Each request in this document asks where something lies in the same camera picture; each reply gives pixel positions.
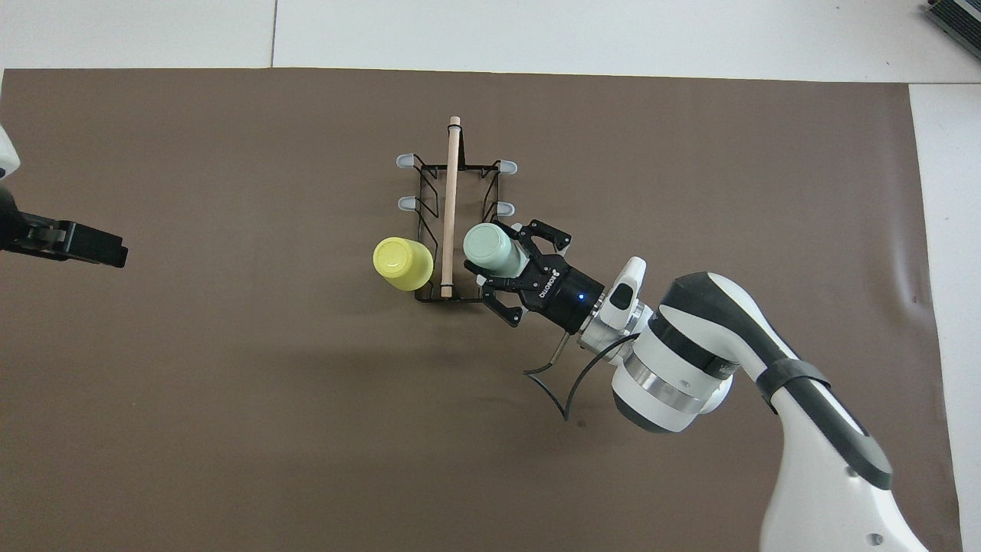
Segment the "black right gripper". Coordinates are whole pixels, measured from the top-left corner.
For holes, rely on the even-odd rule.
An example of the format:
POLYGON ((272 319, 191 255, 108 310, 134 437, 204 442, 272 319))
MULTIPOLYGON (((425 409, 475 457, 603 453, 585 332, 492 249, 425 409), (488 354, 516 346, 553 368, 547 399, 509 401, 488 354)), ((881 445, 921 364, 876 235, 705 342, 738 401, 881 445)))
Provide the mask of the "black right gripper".
POLYGON ((530 262, 519 277, 477 274, 480 303, 512 328, 529 310, 542 314, 568 334, 581 332, 602 298, 604 285, 565 261, 571 234, 532 219, 526 225, 509 226, 508 237, 517 242, 530 262), (549 242, 553 253, 543 254, 536 238, 549 242))

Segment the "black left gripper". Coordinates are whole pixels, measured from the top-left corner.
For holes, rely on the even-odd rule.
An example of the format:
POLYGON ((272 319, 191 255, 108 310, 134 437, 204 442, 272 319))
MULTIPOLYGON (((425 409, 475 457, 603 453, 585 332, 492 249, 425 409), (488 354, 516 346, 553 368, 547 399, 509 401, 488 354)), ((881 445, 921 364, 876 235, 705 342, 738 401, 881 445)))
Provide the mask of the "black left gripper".
POLYGON ((34 228, 31 213, 22 213, 6 188, 1 189, 1 249, 49 261, 83 261, 116 268, 125 267, 127 260, 127 247, 119 235, 68 220, 34 228), (21 245, 25 238, 27 248, 21 245))

